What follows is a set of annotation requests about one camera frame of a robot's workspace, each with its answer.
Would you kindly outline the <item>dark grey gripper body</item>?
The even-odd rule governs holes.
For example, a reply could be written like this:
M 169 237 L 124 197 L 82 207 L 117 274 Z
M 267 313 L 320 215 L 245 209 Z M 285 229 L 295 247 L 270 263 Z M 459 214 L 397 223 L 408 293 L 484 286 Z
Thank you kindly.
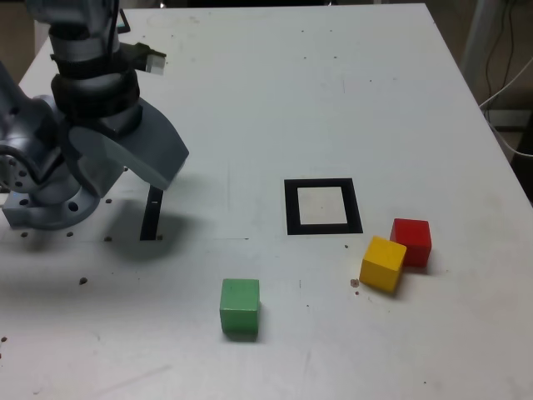
M 139 101 L 122 112 L 98 120 L 113 136 L 122 137 L 132 133 L 142 121 L 142 105 Z

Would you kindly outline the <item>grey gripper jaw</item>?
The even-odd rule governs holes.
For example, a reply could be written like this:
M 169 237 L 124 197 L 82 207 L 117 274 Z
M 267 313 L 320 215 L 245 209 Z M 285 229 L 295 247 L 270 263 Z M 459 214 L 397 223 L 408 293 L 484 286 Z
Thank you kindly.
M 127 167 L 153 187 L 166 190 L 189 151 L 161 112 L 142 98 L 139 103 L 142 117 L 132 132 L 112 138 L 88 127 L 75 127 L 69 141 L 82 155 Z
M 105 149 L 108 137 L 69 122 L 61 123 L 61 152 L 71 174 L 93 196 L 104 198 L 123 173 Z

